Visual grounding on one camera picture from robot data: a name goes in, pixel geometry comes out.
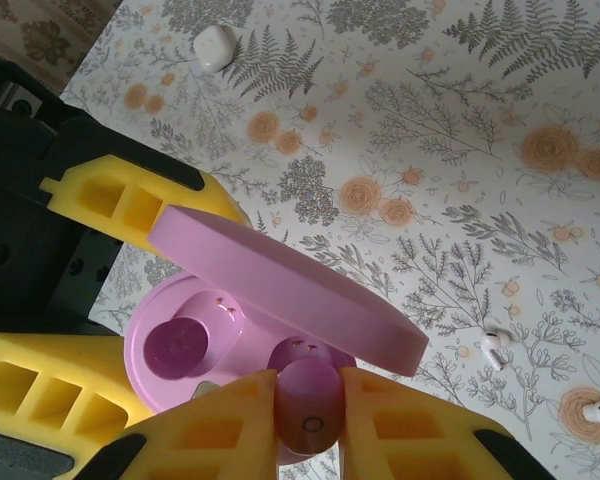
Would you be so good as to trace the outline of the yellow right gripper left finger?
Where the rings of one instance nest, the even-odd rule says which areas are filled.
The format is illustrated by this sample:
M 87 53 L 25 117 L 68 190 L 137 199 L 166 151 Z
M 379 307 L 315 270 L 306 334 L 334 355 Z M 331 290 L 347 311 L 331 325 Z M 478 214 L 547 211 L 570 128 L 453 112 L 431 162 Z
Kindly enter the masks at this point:
M 277 372 L 262 370 L 125 429 L 79 479 L 276 479 Z

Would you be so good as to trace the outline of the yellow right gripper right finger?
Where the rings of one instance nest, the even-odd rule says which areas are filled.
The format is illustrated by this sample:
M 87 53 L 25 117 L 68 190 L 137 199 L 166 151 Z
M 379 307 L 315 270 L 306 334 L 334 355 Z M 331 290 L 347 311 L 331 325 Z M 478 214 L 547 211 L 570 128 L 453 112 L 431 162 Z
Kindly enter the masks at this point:
M 343 479 L 538 477 L 538 461 L 496 421 L 367 370 L 340 375 Z

